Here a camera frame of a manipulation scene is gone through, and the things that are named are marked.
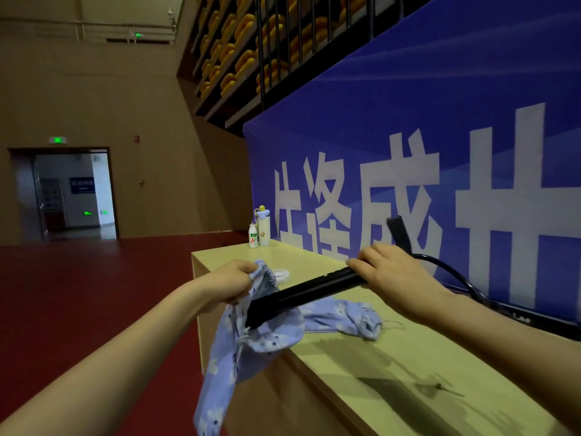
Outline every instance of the table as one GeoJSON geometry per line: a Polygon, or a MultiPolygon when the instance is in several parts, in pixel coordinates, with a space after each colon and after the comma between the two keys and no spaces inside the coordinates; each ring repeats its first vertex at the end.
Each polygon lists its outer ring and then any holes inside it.
{"type": "MultiPolygon", "coordinates": [[[[281,289],[345,267],[330,257],[271,241],[192,254],[194,277],[230,260],[263,259],[290,271],[281,289]]],[[[306,334],[255,378],[238,386],[230,436],[558,436],[554,418],[512,382],[431,329],[387,307],[367,289],[337,298],[370,303],[384,320],[377,342],[339,333],[306,334]],[[435,388],[437,383],[459,392],[435,388]]],[[[198,318],[202,367],[224,306],[198,318]]]]}

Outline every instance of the white bottle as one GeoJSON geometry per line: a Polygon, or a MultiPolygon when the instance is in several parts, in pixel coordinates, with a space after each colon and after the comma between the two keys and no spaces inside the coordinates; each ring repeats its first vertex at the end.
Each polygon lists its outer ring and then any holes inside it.
{"type": "Polygon", "coordinates": [[[251,248],[258,248],[258,231],[256,231],[256,225],[253,223],[248,229],[248,245],[251,248]]]}
{"type": "Polygon", "coordinates": [[[268,246],[270,243],[270,211],[264,205],[258,207],[256,221],[258,223],[258,244],[268,246]]]}

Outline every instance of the left hand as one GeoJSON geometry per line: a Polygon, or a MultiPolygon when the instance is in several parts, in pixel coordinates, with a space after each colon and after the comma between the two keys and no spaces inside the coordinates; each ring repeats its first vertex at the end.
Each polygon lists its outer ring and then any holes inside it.
{"type": "Polygon", "coordinates": [[[248,274],[257,269],[258,265],[254,263],[234,260],[184,286],[195,285],[203,294],[204,305],[201,312],[207,313],[222,302],[232,304],[243,298],[252,287],[248,274]]]}

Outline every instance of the blue sign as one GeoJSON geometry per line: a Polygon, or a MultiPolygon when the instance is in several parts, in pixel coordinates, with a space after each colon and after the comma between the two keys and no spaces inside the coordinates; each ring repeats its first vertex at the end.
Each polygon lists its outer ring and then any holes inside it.
{"type": "Polygon", "coordinates": [[[579,320],[580,42],[581,0],[433,0],[245,125],[254,206],[340,260],[399,214],[491,298],[579,320]]]}
{"type": "Polygon", "coordinates": [[[95,180],[92,177],[69,177],[71,194],[95,193],[95,180]]]}

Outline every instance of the red floor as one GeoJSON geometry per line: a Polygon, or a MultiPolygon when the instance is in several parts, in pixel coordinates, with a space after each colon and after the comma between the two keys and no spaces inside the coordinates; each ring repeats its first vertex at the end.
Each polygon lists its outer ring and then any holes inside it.
{"type": "MultiPolygon", "coordinates": [[[[189,253],[245,233],[0,248],[0,421],[192,278],[189,253]]],[[[119,431],[193,435],[202,376],[195,324],[119,431]]]]}

